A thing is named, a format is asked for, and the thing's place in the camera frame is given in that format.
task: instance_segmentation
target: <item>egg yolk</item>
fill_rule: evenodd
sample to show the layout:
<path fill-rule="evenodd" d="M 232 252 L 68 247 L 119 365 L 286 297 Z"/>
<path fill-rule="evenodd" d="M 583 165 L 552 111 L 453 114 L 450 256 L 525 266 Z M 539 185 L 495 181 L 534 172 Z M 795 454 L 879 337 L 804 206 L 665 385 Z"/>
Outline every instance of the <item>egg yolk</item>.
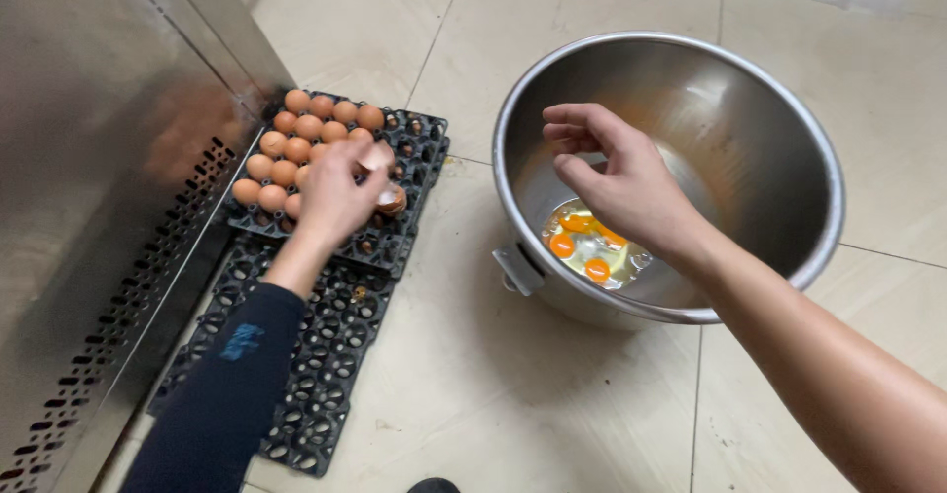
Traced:
<path fill-rule="evenodd" d="M 593 258 L 585 263 L 585 274 L 592 282 L 602 283 L 608 280 L 612 272 L 608 269 L 608 264 L 600 258 Z"/>
<path fill-rule="evenodd" d="M 583 234 L 592 233 L 592 223 L 594 221 L 595 218 L 590 215 L 575 215 L 574 213 L 559 218 L 559 224 L 562 225 L 563 229 Z"/>
<path fill-rule="evenodd" d="M 605 243 L 607 243 L 610 246 L 616 246 L 618 248 L 622 248 L 628 244 L 628 240 L 626 240 L 625 238 L 622 238 L 618 234 L 615 234 L 608 227 L 605 227 L 601 223 L 598 223 L 598 221 L 596 221 L 595 228 L 596 228 L 596 231 L 598 231 L 598 233 L 601 234 L 603 238 L 605 238 Z"/>
<path fill-rule="evenodd" d="M 576 244 L 568 234 L 559 233 L 549 241 L 549 249 L 552 250 L 553 254 L 564 260 L 576 251 Z"/>

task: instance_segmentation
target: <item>stacked egg trays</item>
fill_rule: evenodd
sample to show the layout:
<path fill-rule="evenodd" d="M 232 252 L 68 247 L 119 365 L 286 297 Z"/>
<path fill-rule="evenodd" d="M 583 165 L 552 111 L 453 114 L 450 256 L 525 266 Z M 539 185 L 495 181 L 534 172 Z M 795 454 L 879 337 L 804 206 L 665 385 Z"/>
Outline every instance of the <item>stacked egg trays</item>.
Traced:
<path fill-rule="evenodd" d="M 325 92 L 310 92 L 312 98 L 316 95 L 325 95 L 336 103 L 349 101 L 348 98 Z M 407 196 L 406 208 L 396 216 L 387 216 L 375 212 L 368 223 L 361 230 L 349 236 L 345 243 L 339 246 L 336 256 L 348 258 L 353 262 L 379 269 L 392 278 L 401 277 L 404 265 L 418 233 L 418 219 L 432 186 L 440 174 L 450 139 L 444 134 L 447 130 L 447 121 L 409 112 L 393 110 L 385 107 L 381 109 L 385 116 L 385 125 L 375 129 L 375 140 L 387 141 L 395 154 L 395 166 L 390 178 L 400 185 Z M 348 125 L 349 131 L 356 128 L 354 122 Z M 274 130 L 272 124 L 264 131 Z M 320 139 L 313 140 L 313 144 L 320 143 Z M 259 153 L 258 146 L 252 153 Z M 250 178 L 246 168 L 242 168 L 240 178 Z M 272 184 L 268 179 L 263 186 Z M 295 185 L 287 187 L 291 196 L 298 192 Z M 252 233 L 262 234 L 273 238 L 287 237 L 292 233 L 294 222 L 286 211 L 269 213 L 258 205 L 244 207 L 233 197 L 228 197 L 228 224 Z"/>
<path fill-rule="evenodd" d="M 226 319 L 255 288 L 276 256 L 279 243 L 251 234 L 237 238 L 212 289 L 207 313 L 172 361 L 148 413 L 157 416 L 210 348 Z M 303 473 L 326 474 L 349 414 L 349 396 L 367 346 L 375 340 L 395 281 L 329 261 L 319 275 L 299 325 L 291 372 L 273 426 L 259 454 Z"/>

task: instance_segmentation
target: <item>dark blue sleeve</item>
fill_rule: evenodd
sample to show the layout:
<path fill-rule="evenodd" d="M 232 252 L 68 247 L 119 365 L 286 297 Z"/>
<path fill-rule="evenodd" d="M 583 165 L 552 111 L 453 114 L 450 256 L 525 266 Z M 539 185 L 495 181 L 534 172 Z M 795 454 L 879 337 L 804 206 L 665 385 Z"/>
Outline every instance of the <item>dark blue sleeve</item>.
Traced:
<path fill-rule="evenodd" d="M 305 304 L 260 283 L 171 397 L 122 491 L 237 493 L 273 423 Z"/>

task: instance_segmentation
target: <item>bowl rim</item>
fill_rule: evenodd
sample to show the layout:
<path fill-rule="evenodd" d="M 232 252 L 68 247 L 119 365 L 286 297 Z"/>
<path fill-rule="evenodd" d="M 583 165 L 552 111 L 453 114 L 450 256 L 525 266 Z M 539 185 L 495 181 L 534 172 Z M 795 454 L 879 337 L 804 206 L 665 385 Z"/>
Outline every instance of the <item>bowl rim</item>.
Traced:
<path fill-rule="evenodd" d="M 586 48 L 614 42 L 659 42 L 704 51 L 731 66 L 749 73 L 758 81 L 764 83 L 767 88 L 773 90 L 779 98 L 783 99 L 796 114 L 809 132 L 809 135 L 819 151 L 819 157 L 822 160 L 827 174 L 826 181 L 828 187 L 826 190 L 829 196 L 826 222 L 822 233 L 819 234 L 818 241 L 809 256 L 788 279 L 789 283 L 799 290 L 809 286 L 825 269 L 835 253 L 835 248 L 838 246 L 838 241 L 842 234 L 842 227 L 845 223 L 845 183 L 842 177 L 842 169 L 838 157 L 835 154 L 835 148 L 833 148 L 821 124 L 818 123 L 811 111 L 806 108 L 793 92 L 782 86 L 759 66 L 731 51 L 704 42 L 703 40 L 652 31 L 606 33 L 588 36 L 566 44 L 562 46 L 562 48 L 552 51 L 527 70 L 513 86 L 507 99 L 504 100 L 503 107 L 497 116 L 496 125 L 493 129 L 493 180 L 500 197 L 500 202 L 507 212 L 507 217 L 512 222 L 519 241 L 526 246 L 529 256 L 534 259 L 534 262 L 538 262 L 541 265 L 543 271 L 555 272 L 580 293 L 619 311 L 664 322 L 685 324 L 720 322 L 720 317 L 712 308 L 668 308 L 650 305 L 611 293 L 609 290 L 582 279 L 578 273 L 567 269 L 545 249 L 539 237 L 531 232 L 526 220 L 516 206 L 516 200 L 513 197 L 510 181 L 507 178 L 507 164 L 503 150 L 506 145 L 506 134 L 510 124 L 510 117 L 517 101 L 519 101 L 520 96 L 533 80 L 552 64 Z"/>

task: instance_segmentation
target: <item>mixing bowl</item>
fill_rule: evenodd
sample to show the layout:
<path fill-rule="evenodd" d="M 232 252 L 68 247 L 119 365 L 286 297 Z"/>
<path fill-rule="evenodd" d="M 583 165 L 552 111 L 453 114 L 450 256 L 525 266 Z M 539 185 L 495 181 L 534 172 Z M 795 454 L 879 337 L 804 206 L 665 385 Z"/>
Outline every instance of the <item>mixing bowl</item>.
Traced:
<path fill-rule="evenodd" d="M 516 83 L 500 111 L 493 172 L 513 241 L 494 256 L 510 289 L 609 327 L 636 328 L 640 317 L 720 321 L 659 260 L 621 289 L 606 290 L 566 268 L 541 241 L 552 211 L 576 196 L 556 177 L 543 141 L 543 109 L 559 103 L 599 103 L 646 132 L 704 217 L 793 286 L 809 285 L 831 258 L 844 220 L 842 173 L 799 99 L 712 44 L 612 33 L 551 53 Z"/>

